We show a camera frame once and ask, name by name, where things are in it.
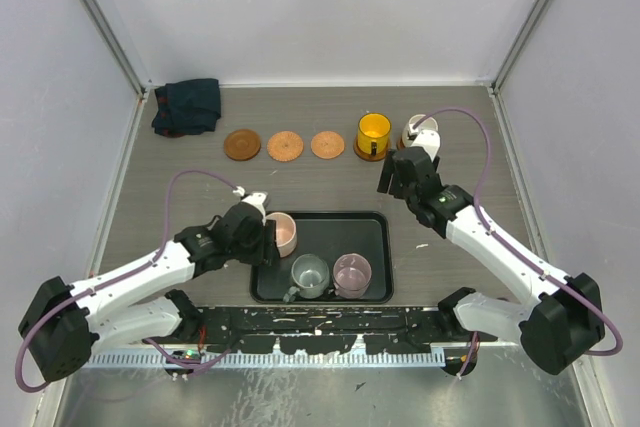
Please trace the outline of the woven rattan coaster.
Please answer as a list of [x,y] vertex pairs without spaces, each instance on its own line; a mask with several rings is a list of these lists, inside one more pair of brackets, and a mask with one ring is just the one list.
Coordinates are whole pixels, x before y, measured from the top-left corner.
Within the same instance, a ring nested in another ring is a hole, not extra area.
[[303,139],[292,131],[277,132],[267,143],[269,156],[278,162],[291,162],[297,159],[303,150]]
[[311,141],[311,150],[315,156],[324,160],[340,156],[345,149],[343,137],[334,131],[317,133]]

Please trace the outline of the pink ceramic mug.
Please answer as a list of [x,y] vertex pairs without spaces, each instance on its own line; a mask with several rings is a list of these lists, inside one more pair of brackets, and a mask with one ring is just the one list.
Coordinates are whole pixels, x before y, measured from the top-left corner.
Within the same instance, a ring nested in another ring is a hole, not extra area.
[[275,222],[276,245],[281,258],[291,255],[297,246],[297,226],[295,220],[287,213],[273,212],[266,216]]

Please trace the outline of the yellow ceramic mug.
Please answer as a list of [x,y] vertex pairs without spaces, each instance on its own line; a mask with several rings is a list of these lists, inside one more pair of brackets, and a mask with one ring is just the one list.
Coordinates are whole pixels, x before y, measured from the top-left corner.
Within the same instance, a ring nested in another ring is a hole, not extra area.
[[391,121],[383,114],[368,113],[358,123],[356,140],[359,148],[369,154],[377,154],[390,144]]

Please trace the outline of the cream ceramic mug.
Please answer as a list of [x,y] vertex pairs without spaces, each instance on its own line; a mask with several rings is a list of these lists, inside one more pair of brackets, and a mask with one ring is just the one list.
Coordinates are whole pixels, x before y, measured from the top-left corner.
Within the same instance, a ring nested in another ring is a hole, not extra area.
[[401,137],[403,138],[405,147],[413,142],[414,138],[422,130],[439,131],[438,122],[433,117],[427,117],[425,114],[413,115],[402,129]]

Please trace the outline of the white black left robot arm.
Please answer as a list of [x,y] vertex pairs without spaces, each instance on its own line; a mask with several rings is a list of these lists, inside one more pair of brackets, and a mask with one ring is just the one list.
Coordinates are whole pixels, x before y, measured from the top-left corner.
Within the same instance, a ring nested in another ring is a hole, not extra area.
[[278,256],[266,195],[252,193],[207,225],[183,229],[160,249],[106,274],[43,282],[18,331],[46,384],[79,370],[91,356],[146,338],[194,340],[199,310],[176,285],[230,261],[270,265]]

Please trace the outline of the grey ceramic mug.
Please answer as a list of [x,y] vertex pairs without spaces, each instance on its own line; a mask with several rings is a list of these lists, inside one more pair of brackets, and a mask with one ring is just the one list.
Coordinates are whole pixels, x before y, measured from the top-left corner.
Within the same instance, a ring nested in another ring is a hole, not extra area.
[[283,296],[285,303],[296,297],[315,299],[321,296],[330,282],[327,263],[314,254],[304,254],[296,258],[290,269],[291,286]]

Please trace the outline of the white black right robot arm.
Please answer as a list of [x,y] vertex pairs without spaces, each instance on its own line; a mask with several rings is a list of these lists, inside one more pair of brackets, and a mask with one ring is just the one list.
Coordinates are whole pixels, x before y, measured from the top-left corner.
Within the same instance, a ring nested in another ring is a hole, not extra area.
[[596,281],[585,273],[572,277],[517,242],[463,188],[443,184],[423,149],[389,151],[378,190],[403,200],[422,226],[478,260],[516,298],[458,289],[438,304],[447,339],[478,332],[516,342],[537,367],[557,375],[604,338]]

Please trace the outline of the mauve ceramic mug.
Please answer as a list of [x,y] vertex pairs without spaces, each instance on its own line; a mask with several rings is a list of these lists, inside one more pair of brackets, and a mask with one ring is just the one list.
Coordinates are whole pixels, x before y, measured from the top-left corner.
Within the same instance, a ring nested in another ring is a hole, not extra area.
[[338,297],[357,299],[366,293],[370,285],[372,268],[362,255],[349,253],[336,260],[332,275],[334,290]]

